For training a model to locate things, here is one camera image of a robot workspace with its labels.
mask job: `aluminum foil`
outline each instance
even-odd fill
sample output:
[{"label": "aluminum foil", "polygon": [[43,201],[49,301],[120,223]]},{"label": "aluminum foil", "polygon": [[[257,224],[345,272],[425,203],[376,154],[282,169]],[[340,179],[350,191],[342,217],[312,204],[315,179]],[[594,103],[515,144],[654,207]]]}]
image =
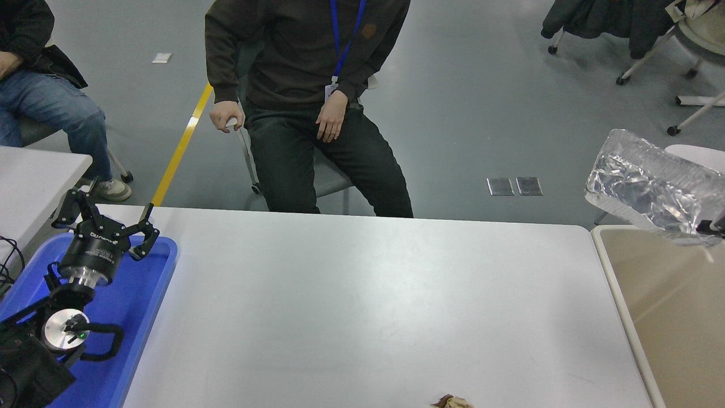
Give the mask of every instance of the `aluminum foil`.
[{"label": "aluminum foil", "polygon": [[680,245],[716,245],[699,234],[703,219],[725,209],[725,175],[639,138],[610,132],[587,180],[587,200],[625,221]]}]

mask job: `man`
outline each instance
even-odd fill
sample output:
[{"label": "man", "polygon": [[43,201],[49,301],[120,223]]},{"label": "man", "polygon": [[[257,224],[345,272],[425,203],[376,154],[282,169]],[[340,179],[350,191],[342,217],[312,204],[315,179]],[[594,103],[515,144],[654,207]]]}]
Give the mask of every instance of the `man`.
[{"label": "man", "polygon": [[57,46],[45,47],[54,17],[44,0],[0,0],[0,145],[21,147],[21,115],[62,129],[70,151],[90,155],[83,175],[99,177],[101,197],[123,201],[131,189],[113,179],[105,115],[79,89],[87,86]]},{"label": "man", "polygon": [[[357,98],[392,50],[410,0],[216,0],[206,15],[207,75],[217,129],[236,118],[252,139],[271,211],[319,213],[313,146],[378,216],[413,217],[405,178]],[[263,33],[237,105],[236,50]]]}]

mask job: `yellow floor line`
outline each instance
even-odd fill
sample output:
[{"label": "yellow floor line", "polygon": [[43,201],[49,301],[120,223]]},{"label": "yellow floor line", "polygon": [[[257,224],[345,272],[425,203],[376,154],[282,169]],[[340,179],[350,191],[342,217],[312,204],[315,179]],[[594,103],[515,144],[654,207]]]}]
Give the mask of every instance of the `yellow floor line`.
[{"label": "yellow floor line", "polygon": [[194,114],[191,115],[191,118],[189,118],[188,123],[186,124],[186,130],[183,132],[181,140],[179,140],[179,144],[176,146],[174,156],[171,157],[169,166],[166,168],[166,172],[164,172],[164,176],[161,178],[161,182],[156,188],[154,198],[151,200],[155,206],[161,206],[161,203],[164,201],[164,196],[166,196],[166,192],[169,190],[169,185],[171,185],[171,181],[174,179],[176,169],[179,167],[179,163],[186,151],[186,147],[189,145],[189,141],[191,141],[191,135],[193,135],[194,130],[196,130],[196,124],[199,122],[199,118],[201,118],[202,113],[204,112],[204,107],[207,105],[207,101],[209,100],[209,96],[211,94],[212,86],[207,83],[201,97],[199,98],[199,102],[196,104]]}]

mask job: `jeans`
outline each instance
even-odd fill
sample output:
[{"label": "jeans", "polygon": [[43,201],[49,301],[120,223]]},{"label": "jeans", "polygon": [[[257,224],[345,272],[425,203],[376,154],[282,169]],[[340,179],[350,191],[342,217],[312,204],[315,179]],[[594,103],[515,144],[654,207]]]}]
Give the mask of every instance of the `jeans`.
[{"label": "jeans", "polygon": [[21,115],[68,135],[70,151],[93,158],[83,175],[111,179],[106,153],[106,117],[92,100],[58,76],[18,70],[0,81],[0,146],[21,147]]},{"label": "jeans", "polygon": [[270,211],[319,213],[313,148],[342,170],[373,206],[377,216],[413,217],[405,177],[378,127],[351,104],[339,138],[317,139],[319,109],[266,110],[244,101],[257,175]]}]

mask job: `id badge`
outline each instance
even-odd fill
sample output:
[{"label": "id badge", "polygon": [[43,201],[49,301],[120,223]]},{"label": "id badge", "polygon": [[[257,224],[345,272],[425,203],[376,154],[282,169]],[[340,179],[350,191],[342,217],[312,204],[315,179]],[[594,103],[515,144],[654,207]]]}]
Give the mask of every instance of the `id badge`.
[{"label": "id badge", "polygon": [[327,99],[330,99],[330,95],[335,92],[335,89],[337,89],[337,83],[331,83],[325,86],[325,102],[327,102]]}]

